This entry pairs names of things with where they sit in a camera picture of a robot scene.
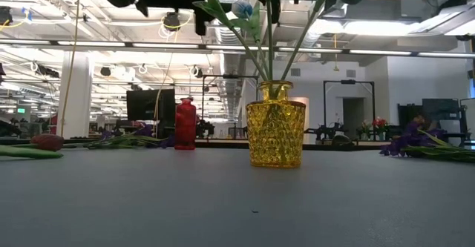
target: red vase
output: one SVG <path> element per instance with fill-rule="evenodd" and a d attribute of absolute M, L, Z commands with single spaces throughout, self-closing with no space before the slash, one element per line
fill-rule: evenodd
<path fill-rule="evenodd" d="M 196 107 L 190 99 L 181 99 L 175 114 L 175 150 L 194 150 Z"/>

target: doorway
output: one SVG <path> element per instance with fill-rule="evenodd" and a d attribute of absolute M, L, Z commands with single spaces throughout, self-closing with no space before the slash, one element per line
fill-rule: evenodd
<path fill-rule="evenodd" d="M 364 98 L 343 98 L 343 126 L 350 139 L 358 137 L 356 129 L 364 121 Z"/>

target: black monitor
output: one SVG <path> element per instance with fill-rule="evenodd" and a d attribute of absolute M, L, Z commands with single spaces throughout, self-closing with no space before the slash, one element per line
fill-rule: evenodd
<path fill-rule="evenodd" d="M 422 99 L 422 109 L 431 121 L 458 120 L 458 99 Z"/>
<path fill-rule="evenodd" d="M 155 120 L 154 111 L 158 90 L 127 91 L 127 119 Z M 164 89 L 158 101 L 158 120 L 174 124 L 175 89 Z"/>

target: red flower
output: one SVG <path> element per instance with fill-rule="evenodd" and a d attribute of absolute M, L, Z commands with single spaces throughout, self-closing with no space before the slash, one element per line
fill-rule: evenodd
<path fill-rule="evenodd" d="M 34 136 L 31 143 L 37 144 L 36 148 L 45 151 L 59 151 L 62 148 L 65 139 L 62 136 L 53 134 L 41 134 Z"/>

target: yellow glass vase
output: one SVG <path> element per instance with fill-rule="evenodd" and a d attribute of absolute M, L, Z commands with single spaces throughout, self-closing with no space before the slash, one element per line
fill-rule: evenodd
<path fill-rule="evenodd" d="M 305 104 L 289 101 L 288 81 L 261 82 L 263 101 L 246 106 L 251 165 L 297 168 L 302 162 Z"/>

